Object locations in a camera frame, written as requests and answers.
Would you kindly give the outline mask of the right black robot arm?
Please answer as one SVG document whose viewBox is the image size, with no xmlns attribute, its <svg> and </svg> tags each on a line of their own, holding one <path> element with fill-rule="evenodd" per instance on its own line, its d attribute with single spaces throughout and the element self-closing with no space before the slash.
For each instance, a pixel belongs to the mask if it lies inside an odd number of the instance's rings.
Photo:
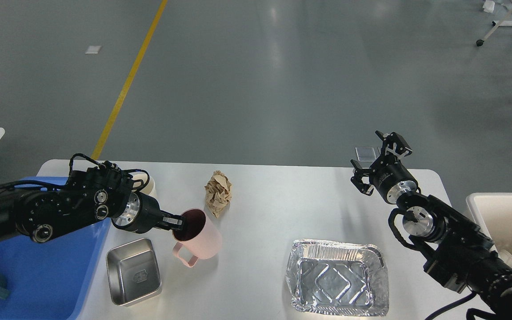
<svg viewBox="0 0 512 320">
<path fill-rule="evenodd" d="M 401 160 L 412 154 L 398 133 L 376 130 L 380 153 L 368 168 L 351 160 L 352 184 L 365 195 L 376 190 L 394 208 L 388 225 L 399 243 L 425 258 L 424 272 L 446 289 L 471 293 L 428 316 L 441 314 L 479 296 L 489 312 L 468 308 L 468 320 L 512 320 L 512 267 L 493 250 L 481 227 L 433 195 L 424 195 Z"/>
</svg>

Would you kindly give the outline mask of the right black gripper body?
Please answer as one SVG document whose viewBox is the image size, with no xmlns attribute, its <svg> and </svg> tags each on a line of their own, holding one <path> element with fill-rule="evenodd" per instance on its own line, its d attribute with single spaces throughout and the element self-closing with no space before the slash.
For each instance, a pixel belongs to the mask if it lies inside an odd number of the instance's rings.
<svg viewBox="0 0 512 320">
<path fill-rule="evenodd" d="M 376 162 L 369 169 L 369 183 L 388 204 L 410 191 L 418 191 L 418 181 L 401 162 L 385 164 Z"/>
</svg>

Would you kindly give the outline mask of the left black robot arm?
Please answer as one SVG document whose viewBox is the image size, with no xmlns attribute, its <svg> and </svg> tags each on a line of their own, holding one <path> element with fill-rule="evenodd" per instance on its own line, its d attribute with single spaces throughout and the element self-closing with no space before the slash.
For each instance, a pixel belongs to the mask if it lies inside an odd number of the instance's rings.
<svg viewBox="0 0 512 320">
<path fill-rule="evenodd" d="M 139 172 L 77 153 L 63 185 L 37 180 L 0 184 L 0 242 L 23 235 L 42 244 L 106 219 L 136 234 L 153 228 L 184 231 L 185 217 L 163 211 L 144 194 L 151 178 L 135 177 Z"/>
</svg>

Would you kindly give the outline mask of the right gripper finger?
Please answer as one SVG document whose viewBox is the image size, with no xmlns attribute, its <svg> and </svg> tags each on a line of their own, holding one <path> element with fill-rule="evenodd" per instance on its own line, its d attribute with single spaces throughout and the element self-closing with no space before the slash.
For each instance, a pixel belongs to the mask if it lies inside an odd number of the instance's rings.
<svg viewBox="0 0 512 320">
<path fill-rule="evenodd" d="M 412 148 L 403 136 L 396 132 L 383 133 L 376 130 L 375 134 L 382 141 L 380 156 L 375 160 L 376 166 L 398 164 L 413 153 Z"/>
<path fill-rule="evenodd" d="M 353 176 L 350 178 L 350 182 L 357 188 L 358 191 L 361 192 L 361 194 L 370 196 L 372 195 L 372 191 L 374 189 L 374 186 L 368 179 L 370 178 L 370 169 L 363 168 L 361 164 L 354 159 L 350 160 L 350 163 L 353 166 Z"/>
</svg>

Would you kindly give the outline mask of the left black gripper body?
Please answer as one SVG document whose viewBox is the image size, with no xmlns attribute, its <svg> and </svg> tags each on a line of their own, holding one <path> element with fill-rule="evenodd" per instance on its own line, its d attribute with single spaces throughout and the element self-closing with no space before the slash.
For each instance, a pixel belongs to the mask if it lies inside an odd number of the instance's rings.
<svg viewBox="0 0 512 320">
<path fill-rule="evenodd" d="M 142 234 L 153 228 L 162 228 L 159 213 L 159 203 L 155 198 L 132 192 L 120 216 L 112 218 L 112 224 L 122 231 Z"/>
</svg>

